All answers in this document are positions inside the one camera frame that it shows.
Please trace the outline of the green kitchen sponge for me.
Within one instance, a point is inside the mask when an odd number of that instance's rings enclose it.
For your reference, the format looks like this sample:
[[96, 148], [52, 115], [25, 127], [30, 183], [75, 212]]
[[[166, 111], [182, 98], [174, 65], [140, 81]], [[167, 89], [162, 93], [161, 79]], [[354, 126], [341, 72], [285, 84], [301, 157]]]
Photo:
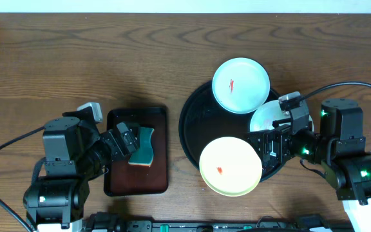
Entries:
[[150, 166], [154, 159], [154, 151], [151, 144], [153, 128], [140, 127], [139, 129], [139, 149], [134, 152], [128, 164], [132, 166]]

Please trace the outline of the yellow plate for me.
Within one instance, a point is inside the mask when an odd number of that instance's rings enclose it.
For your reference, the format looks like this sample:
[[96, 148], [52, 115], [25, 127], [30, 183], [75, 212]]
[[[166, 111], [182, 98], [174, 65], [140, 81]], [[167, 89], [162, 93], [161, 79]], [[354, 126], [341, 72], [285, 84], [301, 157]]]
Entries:
[[213, 191], [227, 197], [239, 197], [260, 183], [263, 168], [248, 142], [236, 137], [220, 137], [202, 150], [199, 170]]

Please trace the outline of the white plate with smears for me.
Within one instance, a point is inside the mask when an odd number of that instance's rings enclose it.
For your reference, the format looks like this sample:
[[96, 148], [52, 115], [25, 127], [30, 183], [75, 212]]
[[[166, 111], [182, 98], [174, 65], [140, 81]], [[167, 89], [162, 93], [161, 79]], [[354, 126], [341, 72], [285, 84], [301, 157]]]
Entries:
[[279, 126], [283, 126], [284, 124], [290, 125], [289, 110], [294, 109], [295, 106], [298, 107], [299, 103], [294, 103], [294, 100], [281, 101], [279, 99], [264, 103], [254, 112], [249, 123], [249, 131], [273, 130], [274, 126], [272, 123], [283, 119], [287, 119], [288, 121], [279, 124]]

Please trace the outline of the mint plate with ketchup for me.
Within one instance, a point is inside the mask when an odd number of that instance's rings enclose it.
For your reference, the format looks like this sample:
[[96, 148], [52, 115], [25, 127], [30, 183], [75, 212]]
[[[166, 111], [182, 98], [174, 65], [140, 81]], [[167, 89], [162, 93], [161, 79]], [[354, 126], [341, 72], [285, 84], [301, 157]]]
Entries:
[[212, 79], [217, 103], [225, 110], [246, 114], [257, 110], [268, 98], [271, 84], [258, 62], [237, 57], [221, 64]]

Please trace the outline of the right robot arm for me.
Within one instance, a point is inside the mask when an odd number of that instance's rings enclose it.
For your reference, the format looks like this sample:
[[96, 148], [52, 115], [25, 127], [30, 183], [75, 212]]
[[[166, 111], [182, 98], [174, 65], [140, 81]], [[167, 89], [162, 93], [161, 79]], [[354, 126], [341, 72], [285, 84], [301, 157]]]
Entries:
[[350, 99], [321, 104], [320, 131], [313, 132], [303, 97], [279, 100], [288, 119], [273, 121], [271, 130], [250, 132], [249, 144], [263, 163], [274, 155], [280, 164], [293, 157], [319, 164], [318, 174], [336, 192], [354, 231], [371, 231], [371, 152], [366, 151], [363, 110]]

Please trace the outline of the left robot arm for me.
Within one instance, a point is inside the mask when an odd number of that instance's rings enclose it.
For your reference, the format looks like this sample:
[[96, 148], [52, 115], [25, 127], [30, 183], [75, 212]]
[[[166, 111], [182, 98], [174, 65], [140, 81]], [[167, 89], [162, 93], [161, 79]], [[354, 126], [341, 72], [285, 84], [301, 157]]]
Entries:
[[46, 175], [33, 176], [23, 198], [26, 221], [57, 224], [68, 229], [80, 220], [90, 193], [88, 182], [104, 174], [113, 161], [123, 160], [140, 147], [139, 124], [120, 122], [100, 133], [92, 108], [63, 113], [44, 126]]

